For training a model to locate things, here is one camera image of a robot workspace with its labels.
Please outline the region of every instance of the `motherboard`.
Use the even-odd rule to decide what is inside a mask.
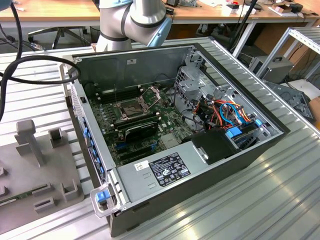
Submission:
[[[144,85],[123,92],[99,94],[90,100],[118,167],[175,147],[193,134],[172,105],[173,96],[167,91],[168,87]]]

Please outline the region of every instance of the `power supply label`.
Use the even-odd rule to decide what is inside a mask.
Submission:
[[[161,187],[190,175],[190,171],[177,152],[150,162],[149,166]]]

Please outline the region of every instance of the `gray table surface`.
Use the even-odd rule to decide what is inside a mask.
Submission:
[[[165,45],[200,43],[291,130],[248,168],[219,182],[115,239],[320,239],[320,133],[263,85],[241,63],[209,38],[169,40]],[[135,43],[134,48],[142,47]],[[63,56],[92,52],[90,47],[49,50]],[[0,56],[0,71],[15,54]],[[208,70],[218,83],[224,79]],[[15,76],[58,80],[55,63],[19,66]],[[67,131],[84,193],[93,189],[60,85],[9,82],[0,145],[15,141],[16,121],[32,118],[36,135]],[[4,233],[0,239],[111,239],[106,219],[83,202]]]

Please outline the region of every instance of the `wooden desk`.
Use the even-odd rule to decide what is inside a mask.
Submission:
[[[307,0],[298,0],[303,5]],[[19,0],[18,11],[23,28],[28,27],[72,27],[72,26],[97,26],[100,24],[100,12],[92,0]],[[218,24],[236,23],[239,15],[223,15],[222,7],[211,7],[202,2],[197,2],[198,7],[177,6],[172,16],[174,24]],[[257,11],[247,20],[248,25],[240,38],[233,55],[238,56],[245,42],[257,23],[302,23],[312,26],[320,16],[281,17],[263,5],[262,11]],[[16,23],[10,9],[0,12],[0,22],[4,28],[15,28]]]
[[[282,17],[268,9],[267,5],[261,4],[263,10],[257,11],[249,16],[247,23],[288,23],[288,22],[312,22],[320,16],[302,17]],[[197,7],[177,6],[174,7],[173,23],[175,24],[217,24],[217,23],[236,23],[239,19],[238,14],[225,15],[222,13],[222,6],[212,7],[200,1]]]
[[[25,11],[17,11],[23,28],[100,25],[100,12],[92,0],[18,0]],[[11,9],[0,12],[4,28],[15,28]]]
[[[301,3],[306,8],[308,5],[307,0],[297,0],[296,2]],[[248,40],[251,32],[253,31],[255,25],[257,23],[306,23],[305,25],[310,27],[312,26],[320,16],[310,15],[306,16],[306,18],[302,18],[299,16],[294,17],[282,17],[275,12],[268,9],[268,5],[260,4],[263,8],[261,11],[257,11],[255,14],[249,16],[247,27],[245,28],[236,48],[233,51],[233,56],[238,57],[243,46]],[[174,16],[172,16],[174,24],[232,24],[237,23],[239,20],[238,14],[224,15],[222,13],[222,6],[218,5],[216,7],[212,7],[206,5],[200,1],[197,2],[197,7],[185,7],[185,6],[177,6],[174,8]]]

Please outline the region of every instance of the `cardboard box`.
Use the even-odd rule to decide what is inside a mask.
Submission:
[[[286,5],[272,5],[272,9],[276,10],[278,13],[285,14],[285,13],[290,13],[291,12],[291,7],[286,6]]]
[[[312,99],[309,102],[309,107],[316,120],[314,125],[320,130],[320,96]]]

